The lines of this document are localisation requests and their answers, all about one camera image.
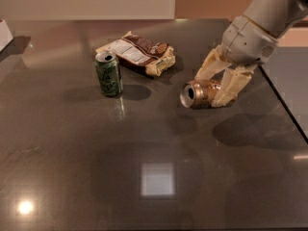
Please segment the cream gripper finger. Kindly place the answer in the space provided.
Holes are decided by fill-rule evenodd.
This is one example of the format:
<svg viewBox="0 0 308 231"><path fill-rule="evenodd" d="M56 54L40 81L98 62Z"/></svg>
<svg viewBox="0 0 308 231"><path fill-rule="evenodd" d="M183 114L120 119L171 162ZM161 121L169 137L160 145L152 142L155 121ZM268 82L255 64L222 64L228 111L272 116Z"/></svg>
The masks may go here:
<svg viewBox="0 0 308 231"><path fill-rule="evenodd" d="M231 63L222 53L222 47L218 45L208 54L196 75L194 76L194 79L196 81L210 80L212 77L230 65Z"/></svg>
<svg viewBox="0 0 308 231"><path fill-rule="evenodd" d="M245 66L238 65L235 69L227 68L223 72L220 89L211 102L214 108L224 107L249 83L254 74L256 64Z"/></svg>

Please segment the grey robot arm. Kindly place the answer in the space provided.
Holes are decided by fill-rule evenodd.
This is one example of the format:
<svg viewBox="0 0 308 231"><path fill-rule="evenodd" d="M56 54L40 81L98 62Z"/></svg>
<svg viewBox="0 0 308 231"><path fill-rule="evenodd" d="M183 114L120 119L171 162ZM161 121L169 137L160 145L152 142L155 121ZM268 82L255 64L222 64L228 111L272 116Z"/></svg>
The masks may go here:
<svg viewBox="0 0 308 231"><path fill-rule="evenodd" d="M194 77L196 107L223 107L265 64L278 40L308 15L307 0L253 0L234 18Z"/></svg>

